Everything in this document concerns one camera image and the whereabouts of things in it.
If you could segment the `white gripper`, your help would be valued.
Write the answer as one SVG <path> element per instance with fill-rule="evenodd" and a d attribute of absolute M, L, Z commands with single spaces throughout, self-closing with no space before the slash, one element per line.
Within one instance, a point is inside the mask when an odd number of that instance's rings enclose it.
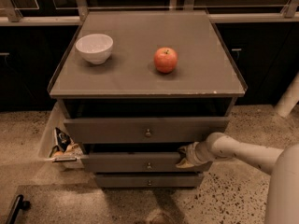
<path fill-rule="evenodd" d="M 176 164 L 179 169 L 192 168 L 193 166 L 200 166 L 208 162 L 208 155 L 205 143 L 194 142 L 187 146 L 181 146 L 178 148 L 178 152 L 186 154 L 186 158 L 183 158 Z"/>

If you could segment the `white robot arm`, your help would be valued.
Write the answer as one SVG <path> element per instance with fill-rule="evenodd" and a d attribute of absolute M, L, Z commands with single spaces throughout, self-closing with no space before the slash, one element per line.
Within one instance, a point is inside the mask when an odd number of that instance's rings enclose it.
<path fill-rule="evenodd" d="M 224 133 L 178 149 L 177 168 L 236 158 L 270 175 L 264 224 L 299 224 L 299 145 L 285 149 L 242 143 Z"/>

